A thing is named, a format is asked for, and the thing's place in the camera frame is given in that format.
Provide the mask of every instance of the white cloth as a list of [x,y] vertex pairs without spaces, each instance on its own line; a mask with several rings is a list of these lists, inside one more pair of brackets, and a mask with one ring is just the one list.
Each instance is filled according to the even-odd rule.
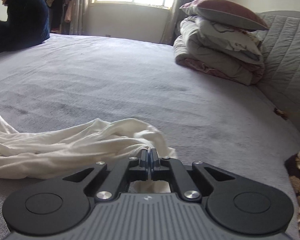
[[156,148],[176,158],[162,133],[137,119],[95,119],[59,131],[18,133],[0,116],[0,178],[49,179],[97,161],[112,163]]

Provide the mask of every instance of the gray comforter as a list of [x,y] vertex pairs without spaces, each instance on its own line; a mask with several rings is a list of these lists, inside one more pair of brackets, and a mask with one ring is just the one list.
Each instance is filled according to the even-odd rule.
[[[180,160],[202,160],[277,187],[297,202],[283,162],[300,134],[255,87],[194,72],[173,48],[124,39],[52,35],[0,54],[0,114],[19,131],[42,132],[135,117],[159,128]],[[0,179],[1,206],[35,179]],[[294,218],[288,233],[298,237]]]

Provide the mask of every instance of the pink pillowcase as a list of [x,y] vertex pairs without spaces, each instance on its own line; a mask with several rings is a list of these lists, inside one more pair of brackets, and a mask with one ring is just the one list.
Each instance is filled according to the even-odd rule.
[[253,11],[229,0],[194,0],[180,7],[187,15],[246,30],[268,30],[266,22]]

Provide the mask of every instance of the man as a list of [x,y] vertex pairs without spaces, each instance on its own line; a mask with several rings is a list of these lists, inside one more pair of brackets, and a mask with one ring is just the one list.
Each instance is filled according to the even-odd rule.
[[25,49],[50,38],[49,11],[44,0],[2,0],[8,20],[0,21],[0,53]]

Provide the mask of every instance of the stacked bedding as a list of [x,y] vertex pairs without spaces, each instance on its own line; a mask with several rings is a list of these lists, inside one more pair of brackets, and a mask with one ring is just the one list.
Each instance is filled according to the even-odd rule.
[[249,32],[267,29],[261,18],[228,0],[195,0],[181,8],[190,16],[181,22],[174,43],[179,65],[245,85],[262,78],[261,41]]

